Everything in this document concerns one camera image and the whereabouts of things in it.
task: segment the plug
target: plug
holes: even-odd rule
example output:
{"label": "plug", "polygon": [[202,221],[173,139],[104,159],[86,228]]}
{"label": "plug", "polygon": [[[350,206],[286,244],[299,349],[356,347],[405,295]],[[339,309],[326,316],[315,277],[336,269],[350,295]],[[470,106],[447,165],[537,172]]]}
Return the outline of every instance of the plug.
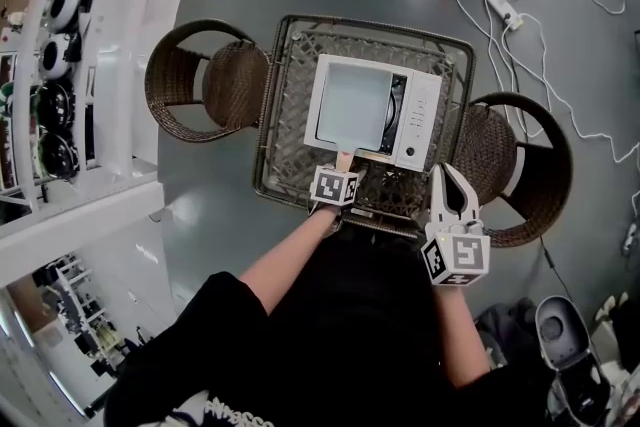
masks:
{"label": "plug", "polygon": [[487,0],[498,16],[509,26],[509,29],[515,31],[523,24],[522,17],[507,2],[507,0]]}

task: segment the wicker chair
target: wicker chair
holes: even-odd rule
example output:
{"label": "wicker chair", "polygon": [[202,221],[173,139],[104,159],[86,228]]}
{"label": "wicker chair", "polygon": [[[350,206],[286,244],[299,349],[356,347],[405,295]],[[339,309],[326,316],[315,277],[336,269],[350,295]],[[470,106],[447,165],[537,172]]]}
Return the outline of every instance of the wicker chair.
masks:
{"label": "wicker chair", "polygon": [[[211,59],[178,47],[188,37],[205,31],[229,34],[238,41],[224,46]],[[194,100],[193,85],[203,59],[209,64],[202,101],[198,101]],[[196,20],[173,29],[153,50],[144,81],[147,104],[158,124],[172,136],[192,143],[214,141],[256,123],[268,70],[266,54],[244,32],[221,20]],[[203,104],[220,128],[211,132],[193,130],[168,109],[193,104]]]}
{"label": "wicker chair", "polygon": [[[532,116],[544,129],[551,147],[517,141],[505,117],[490,108],[502,105]],[[550,112],[519,94],[490,94],[471,102],[459,140],[452,164],[476,190],[480,204],[500,197],[525,219],[510,228],[486,229],[493,247],[527,244],[553,225],[569,197],[573,158],[569,143]],[[513,192],[505,194],[518,147],[525,152],[522,174]]]}

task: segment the gray floor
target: gray floor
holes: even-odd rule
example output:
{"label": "gray floor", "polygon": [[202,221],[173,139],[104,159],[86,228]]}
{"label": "gray floor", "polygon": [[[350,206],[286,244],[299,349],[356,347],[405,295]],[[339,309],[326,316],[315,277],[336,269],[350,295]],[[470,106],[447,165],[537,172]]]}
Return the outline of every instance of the gray floor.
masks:
{"label": "gray floor", "polygon": [[[482,16],[481,0],[463,0]],[[615,7],[620,0],[601,0]],[[517,5],[542,20],[549,46],[548,78],[573,103],[585,131],[614,135],[625,151],[640,135],[639,56],[632,37],[640,28],[640,0],[627,13],[610,16],[589,0],[523,0]],[[390,22],[439,32],[472,43],[478,54],[473,96],[496,90],[487,41],[454,0],[182,0],[177,23],[205,17],[225,19],[271,48],[278,20],[287,13],[315,13]],[[510,36],[522,60],[540,69],[541,47],[529,25]],[[524,92],[542,100],[542,86],[521,74]],[[605,142],[580,141],[566,110],[556,107],[574,152],[571,196],[546,243],[583,313],[590,317],[607,295],[633,285],[619,255],[632,211],[629,196],[640,180],[629,160],[616,166]],[[160,175],[170,215],[163,237],[174,293],[186,299],[219,270],[241,272],[302,220],[299,211],[259,199],[251,187],[256,133],[193,146],[160,138]],[[506,217],[499,207],[483,210],[489,225]],[[492,253],[491,272],[470,287],[474,313],[523,295],[534,300],[561,293],[537,243]]]}

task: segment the white cube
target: white cube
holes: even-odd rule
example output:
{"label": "white cube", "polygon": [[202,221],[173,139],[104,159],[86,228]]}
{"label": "white cube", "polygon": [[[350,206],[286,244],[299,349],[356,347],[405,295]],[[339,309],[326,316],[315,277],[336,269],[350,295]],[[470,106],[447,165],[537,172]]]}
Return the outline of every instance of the white cube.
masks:
{"label": "white cube", "polygon": [[466,286],[488,274],[490,245],[486,235],[436,233],[421,249],[431,283]]}
{"label": "white cube", "polygon": [[341,173],[335,169],[316,167],[311,182],[311,201],[344,206],[353,203],[358,189],[358,173]]}

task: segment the wicker table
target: wicker table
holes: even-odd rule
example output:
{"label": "wicker table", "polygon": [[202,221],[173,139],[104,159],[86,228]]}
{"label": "wicker table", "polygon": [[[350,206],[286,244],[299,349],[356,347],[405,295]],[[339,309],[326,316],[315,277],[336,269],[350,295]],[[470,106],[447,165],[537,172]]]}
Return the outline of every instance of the wicker table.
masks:
{"label": "wicker table", "polygon": [[415,222],[428,202],[428,171],[449,162],[456,149],[475,69],[472,47],[415,29],[331,18],[289,15],[278,26],[260,116],[254,166],[256,192],[308,208],[316,165],[335,163],[335,152],[304,144],[304,131],[319,54],[404,66],[442,77],[442,89],[425,171],[418,173],[356,157],[366,169],[354,209],[344,220],[415,238]]}

